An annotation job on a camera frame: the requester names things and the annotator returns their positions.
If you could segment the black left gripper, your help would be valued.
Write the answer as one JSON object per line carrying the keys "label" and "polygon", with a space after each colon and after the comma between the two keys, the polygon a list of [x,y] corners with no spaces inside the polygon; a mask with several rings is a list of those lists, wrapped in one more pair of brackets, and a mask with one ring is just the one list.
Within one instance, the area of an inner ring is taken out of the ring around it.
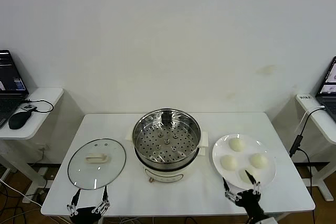
{"label": "black left gripper", "polygon": [[107,187],[104,187],[104,192],[102,195],[102,201],[96,207],[84,207],[78,208],[77,204],[80,196],[80,189],[77,190],[73,196],[71,203],[67,204],[67,210],[70,213],[70,218],[101,218],[108,208],[110,207],[110,202],[108,200]]}

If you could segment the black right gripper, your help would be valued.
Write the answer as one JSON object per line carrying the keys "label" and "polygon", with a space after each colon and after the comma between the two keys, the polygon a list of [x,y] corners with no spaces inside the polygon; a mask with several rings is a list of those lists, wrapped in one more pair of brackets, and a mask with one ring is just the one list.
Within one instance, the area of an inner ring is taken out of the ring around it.
{"label": "black right gripper", "polygon": [[236,206],[243,207],[249,219],[261,219],[264,217],[264,211],[259,205],[261,198],[260,182],[257,182],[254,176],[247,170],[245,170],[245,173],[252,183],[253,189],[235,194],[230,190],[225,178],[223,178],[225,197],[231,202],[235,202]]}

